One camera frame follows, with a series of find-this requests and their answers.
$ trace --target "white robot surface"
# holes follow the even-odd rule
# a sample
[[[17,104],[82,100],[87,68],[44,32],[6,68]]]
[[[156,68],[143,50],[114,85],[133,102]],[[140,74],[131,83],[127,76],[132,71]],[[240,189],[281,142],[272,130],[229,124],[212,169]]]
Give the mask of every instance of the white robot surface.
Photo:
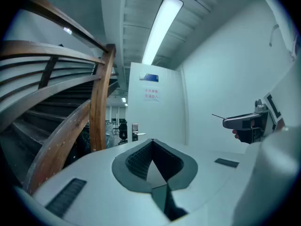
[[[76,225],[166,225],[170,220],[153,201],[151,194],[127,190],[112,173],[112,163],[122,152],[139,145],[132,142],[89,154],[44,183],[34,199],[46,206],[73,178],[87,181],[63,219]],[[258,145],[252,145],[244,155],[208,150],[196,150],[186,145],[167,143],[170,147],[193,156],[198,172],[190,185],[172,191],[175,204],[190,213],[207,204],[224,187],[224,211],[230,222],[231,215],[245,188],[255,163]],[[222,158],[239,162],[237,168],[214,162]]]

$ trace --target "wooden handrail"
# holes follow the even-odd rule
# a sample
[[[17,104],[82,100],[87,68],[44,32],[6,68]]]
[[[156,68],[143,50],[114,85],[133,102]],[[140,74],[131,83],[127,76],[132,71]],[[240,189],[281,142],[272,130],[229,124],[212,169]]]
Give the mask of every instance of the wooden handrail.
[[[55,69],[53,69],[53,71],[60,71],[60,70],[87,70],[87,69],[92,69],[92,68],[87,68],[87,67],[69,67],[68,68],[68,67],[65,67],[65,68],[55,68]],[[7,83],[10,83],[12,81],[21,79],[21,78],[25,78],[25,77],[32,76],[32,75],[39,74],[39,73],[43,73],[43,72],[44,72],[44,70],[37,70],[37,71],[29,72],[29,73],[23,73],[23,74],[20,74],[20,75],[16,75],[16,76],[8,78],[6,80],[0,81],[0,86],[1,85],[5,85]]]
[[[98,66],[96,76],[102,79],[94,81],[90,108],[90,149],[92,152],[105,149],[105,110],[107,106],[110,74],[114,64],[116,48],[114,44],[107,45],[108,53],[103,54],[104,66]]]
[[[46,0],[28,0],[25,3],[23,9],[40,15],[44,18],[51,20],[52,22],[71,29],[71,31],[78,36],[86,39],[96,47],[100,48],[104,52],[108,52],[107,48],[101,43],[97,42],[96,39],[82,26],[75,22],[72,18],[68,17],[58,8],[54,7],[51,3]]]
[[[8,40],[2,43],[0,60],[31,56],[59,56],[104,64],[102,59],[56,45],[23,40]]]
[[[13,67],[17,67],[17,66],[48,63],[48,61],[49,60],[33,60],[33,61],[22,61],[22,62],[11,63],[11,64],[0,66],[0,71],[5,70],[5,69],[9,69],[9,68],[13,68]],[[62,63],[74,63],[74,64],[83,64],[83,65],[92,65],[92,66],[94,66],[94,64],[91,64],[89,62],[74,61],[74,60],[59,59],[57,62],[58,63],[62,62]]]
[[[28,170],[23,189],[32,195],[48,178],[58,173],[77,137],[89,120],[91,100],[74,110],[44,142]]]
[[[52,95],[61,92],[73,86],[86,83],[89,81],[98,80],[100,75],[83,76],[80,78],[63,81],[56,83],[37,91],[34,91],[19,100],[15,101],[9,107],[0,112],[0,133],[7,128],[15,119],[22,115],[25,111],[29,110],[37,103],[51,97]]]
[[[80,75],[80,74],[83,75],[83,74],[91,74],[91,73],[86,73],[86,72],[85,72],[85,73],[63,74],[63,75],[58,75],[58,76],[52,77],[52,78],[50,78],[50,80],[59,79],[59,78],[62,78],[62,77],[68,77],[68,76]],[[28,88],[30,88],[30,87],[32,87],[32,86],[38,85],[39,83],[40,83],[40,81],[36,81],[36,82],[30,83],[30,84],[21,86],[21,87],[19,87],[19,88],[16,88],[16,89],[12,90],[11,92],[9,92],[9,93],[7,93],[7,94],[1,96],[1,97],[0,97],[0,102],[3,101],[3,100],[5,100],[6,98],[8,98],[8,97],[10,97],[10,96],[12,96],[12,95],[14,95],[14,94],[16,94],[16,93],[22,91],[22,90],[25,90],[25,89],[28,89]]]

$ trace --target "black mesh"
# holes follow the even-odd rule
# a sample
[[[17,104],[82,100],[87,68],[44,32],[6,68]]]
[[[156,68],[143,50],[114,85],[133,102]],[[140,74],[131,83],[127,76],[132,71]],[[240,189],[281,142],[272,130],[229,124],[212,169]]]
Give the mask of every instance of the black mesh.
[[[128,170],[136,176],[146,180],[151,164],[151,143],[130,155],[126,160]]]
[[[165,181],[177,174],[183,168],[183,161],[155,142],[149,143],[126,160],[128,170],[146,180],[147,173],[154,161]]]
[[[183,168],[183,161],[176,155],[153,142],[152,159],[165,181]]]

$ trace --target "white wall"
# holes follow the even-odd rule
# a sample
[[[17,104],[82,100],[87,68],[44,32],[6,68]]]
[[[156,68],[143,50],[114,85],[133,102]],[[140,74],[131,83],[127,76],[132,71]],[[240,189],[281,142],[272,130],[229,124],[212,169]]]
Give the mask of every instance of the white wall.
[[[158,75],[158,82],[140,80],[140,73]],[[145,89],[158,89],[159,102],[145,100]],[[131,63],[128,88],[127,131],[138,123],[139,139],[156,138],[185,144],[185,109],[181,74],[166,68]]]
[[[112,118],[113,119],[117,119],[116,118],[116,114],[118,114],[118,107],[117,106],[113,106],[112,107]]]
[[[62,29],[62,27],[56,25],[55,23],[39,15],[24,10],[20,10],[20,12],[16,15],[4,40],[28,40],[28,41],[48,43],[53,45],[63,44],[63,46],[66,48],[71,48],[73,50],[85,53],[87,55],[93,55],[91,49],[88,46],[80,42],[75,37],[69,35],[67,32],[65,32]],[[25,61],[25,60],[32,61],[32,60],[48,60],[48,59],[49,57],[27,57],[27,58],[8,59],[5,61],[1,61],[0,66],[14,63],[14,62],[19,62],[19,61]],[[42,64],[35,64],[35,65],[22,65],[22,66],[6,69],[1,71],[0,81],[17,76],[19,74],[44,70],[45,66],[46,63],[42,63]],[[80,64],[72,64],[72,63],[57,63],[55,65],[55,68],[62,68],[62,67],[87,67],[87,69],[54,71],[52,72],[51,77],[55,77],[63,74],[72,74],[72,73],[90,73],[93,70],[93,65],[80,65]],[[33,82],[40,81],[41,76],[42,74],[40,73],[23,79],[15,80],[13,82],[5,84],[4,86],[1,86],[0,97],[15,90],[20,86],[24,86]],[[79,76],[82,75],[54,79],[49,82],[49,85],[66,80],[67,78],[73,79]],[[12,104],[13,102],[15,102],[20,97],[25,96],[37,89],[38,86],[33,86],[28,88],[27,90],[16,93],[10,96],[9,98],[3,100],[0,103],[0,111],[6,108],[7,106],[9,106],[10,104]]]
[[[127,107],[126,107],[126,121],[127,121]]]
[[[109,120],[110,120],[110,107],[109,107],[109,106],[107,106],[107,107],[105,108],[105,120],[106,120],[106,121],[109,121]]]
[[[301,51],[294,65],[270,93],[285,125],[301,126]]]
[[[185,76],[189,145],[243,153],[222,119],[254,111],[292,64],[265,0],[223,0],[177,53]]]
[[[125,118],[126,118],[126,108],[119,107],[119,119],[125,119]]]

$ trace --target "fluorescent light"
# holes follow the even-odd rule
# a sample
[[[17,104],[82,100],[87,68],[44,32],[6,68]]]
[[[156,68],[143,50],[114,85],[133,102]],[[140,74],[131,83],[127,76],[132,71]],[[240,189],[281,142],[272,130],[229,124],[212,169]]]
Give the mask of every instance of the fluorescent light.
[[[68,34],[70,34],[70,35],[72,34],[72,31],[71,31],[69,28],[66,28],[66,27],[65,27],[64,30],[65,30]]]
[[[152,25],[142,64],[151,65],[156,53],[175,17],[183,6],[180,0],[163,0]]]

